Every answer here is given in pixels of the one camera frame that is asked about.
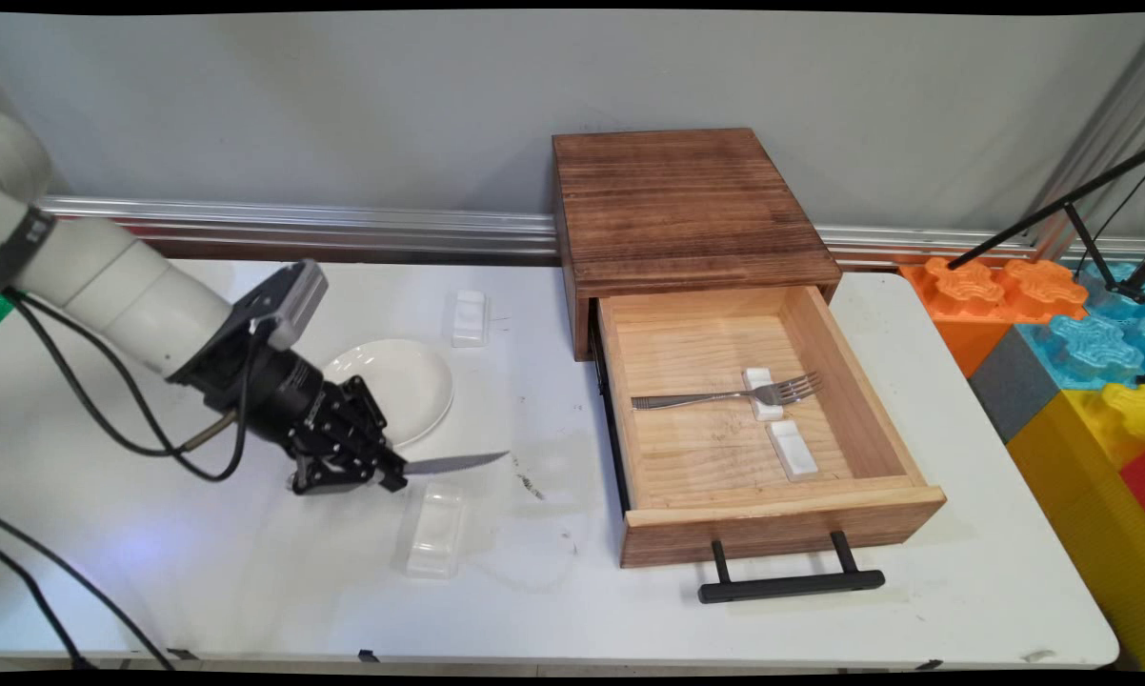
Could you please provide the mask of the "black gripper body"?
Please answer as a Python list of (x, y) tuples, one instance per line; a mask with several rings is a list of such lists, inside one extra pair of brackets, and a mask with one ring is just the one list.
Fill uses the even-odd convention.
[(347, 429), (345, 391), (294, 352), (260, 349), (251, 363), (247, 426), (297, 454), (330, 457)]

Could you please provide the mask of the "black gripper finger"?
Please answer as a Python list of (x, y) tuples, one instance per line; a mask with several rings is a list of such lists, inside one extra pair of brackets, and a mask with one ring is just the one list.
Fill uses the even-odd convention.
[(394, 494), (408, 484), (406, 460), (376, 440), (319, 447), (293, 440), (290, 458), (294, 466), (290, 491), (297, 495), (345, 494), (368, 484)]
[(403, 473), (404, 459), (385, 435), (387, 420), (368, 383), (360, 376), (352, 376), (340, 388), (345, 396), (341, 409), (347, 410), (346, 417), (352, 421), (352, 437), (346, 447), (355, 455), (356, 464), (371, 466), (377, 473)]

